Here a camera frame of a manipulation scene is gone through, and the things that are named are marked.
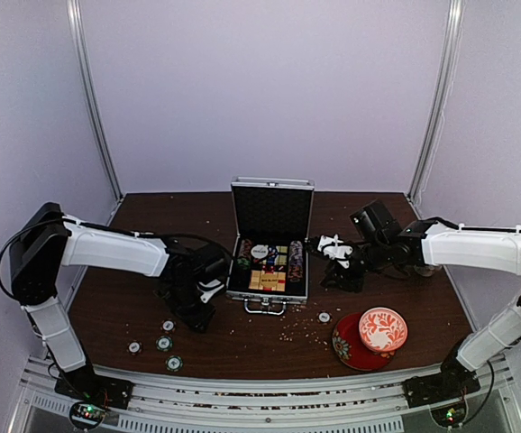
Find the red playing card box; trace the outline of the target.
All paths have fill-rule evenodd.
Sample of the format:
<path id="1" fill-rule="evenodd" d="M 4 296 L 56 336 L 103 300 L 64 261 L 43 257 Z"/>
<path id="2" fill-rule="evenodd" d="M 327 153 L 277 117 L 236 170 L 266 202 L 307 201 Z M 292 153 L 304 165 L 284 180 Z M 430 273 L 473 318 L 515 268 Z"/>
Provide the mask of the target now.
<path id="1" fill-rule="evenodd" d="M 255 270 L 251 272 L 249 283 L 250 290 L 284 292 L 286 289 L 286 277 L 284 272 L 269 272 Z"/>

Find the yellow big blind button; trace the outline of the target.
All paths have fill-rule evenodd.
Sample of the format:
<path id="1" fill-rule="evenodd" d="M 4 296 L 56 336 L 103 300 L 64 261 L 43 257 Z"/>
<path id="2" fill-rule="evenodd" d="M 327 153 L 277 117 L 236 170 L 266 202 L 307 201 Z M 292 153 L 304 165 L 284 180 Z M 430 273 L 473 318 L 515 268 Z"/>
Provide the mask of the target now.
<path id="1" fill-rule="evenodd" d="M 279 278 L 275 275 L 263 275 L 260 278 L 260 284 L 265 287 L 274 287 L 278 284 Z"/>

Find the aluminium poker case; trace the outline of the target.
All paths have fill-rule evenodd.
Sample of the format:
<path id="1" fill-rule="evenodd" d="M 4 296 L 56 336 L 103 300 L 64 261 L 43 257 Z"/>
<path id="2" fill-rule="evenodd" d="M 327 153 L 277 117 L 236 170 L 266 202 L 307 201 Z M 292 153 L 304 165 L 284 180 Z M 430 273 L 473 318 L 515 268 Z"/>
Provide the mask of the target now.
<path id="1" fill-rule="evenodd" d="M 233 178 L 237 238 L 226 296 L 247 313 L 278 317 L 306 303 L 314 189 L 311 180 Z"/>

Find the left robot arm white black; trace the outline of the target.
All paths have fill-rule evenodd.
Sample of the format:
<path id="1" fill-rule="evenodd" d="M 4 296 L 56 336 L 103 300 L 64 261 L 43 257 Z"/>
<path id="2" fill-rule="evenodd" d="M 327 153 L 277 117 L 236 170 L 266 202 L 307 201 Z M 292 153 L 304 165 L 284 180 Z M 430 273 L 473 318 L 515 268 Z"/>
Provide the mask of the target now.
<path id="1" fill-rule="evenodd" d="M 112 229 L 68 216 L 59 204 L 47 202 L 3 245 L 0 261 L 9 261 L 10 282 L 0 277 L 1 291 L 26 312 L 61 380 L 81 400 L 95 399 L 102 383 L 59 301 L 59 269 L 84 266 L 155 278 L 171 313 L 203 333 L 215 313 L 211 299 L 225 287 L 232 255 L 210 239 L 199 248 L 186 247 L 184 238 Z"/>

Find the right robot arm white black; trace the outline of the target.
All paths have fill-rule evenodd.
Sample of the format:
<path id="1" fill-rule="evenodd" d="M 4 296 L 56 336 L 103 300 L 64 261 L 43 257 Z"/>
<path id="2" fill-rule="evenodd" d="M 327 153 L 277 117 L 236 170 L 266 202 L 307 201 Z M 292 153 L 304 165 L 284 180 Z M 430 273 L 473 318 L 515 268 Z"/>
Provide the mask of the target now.
<path id="1" fill-rule="evenodd" d="M 388 267 L 462 267 L 521 277 L 521 226 L 466 226 L 438 216 L 401 226 L 379 200 L 353 213 L 351 220 L 359 242 L 336 235 L 314 241 L 329 261 L 324 282 L 343 290 L 360 289 L 366 274 Z M 521 292 L 456 345 L 434 378 L 434 390 L 440 397 L 454 397 L 476 370 L 520 339 Z"/>

